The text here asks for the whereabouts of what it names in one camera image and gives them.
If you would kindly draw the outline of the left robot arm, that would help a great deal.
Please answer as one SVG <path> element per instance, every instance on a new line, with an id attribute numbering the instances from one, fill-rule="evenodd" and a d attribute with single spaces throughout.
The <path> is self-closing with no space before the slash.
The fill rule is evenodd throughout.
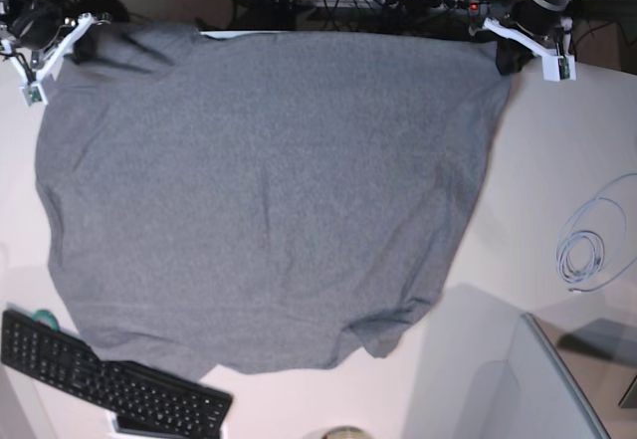
<path id="1" fill-rule="evenodd" d="M 499 18 L 487 18 L 483 27 L 498 36 L 496 66 L 501 75 L 519 72 L 538 58 L 547 81 L 576 79 L 570 53 L 573 17 L 567 8 L 574 0 L 511 0 Z"/>

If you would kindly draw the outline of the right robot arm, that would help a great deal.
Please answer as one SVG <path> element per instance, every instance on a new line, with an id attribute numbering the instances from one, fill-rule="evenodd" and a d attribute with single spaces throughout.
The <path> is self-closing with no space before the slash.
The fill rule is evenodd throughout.
<path id="1" fill-rule="evenodd" d="M 60 36 L 72 1 L 1 0 L 1 40 L 13 47 L 41 51 Z"/>

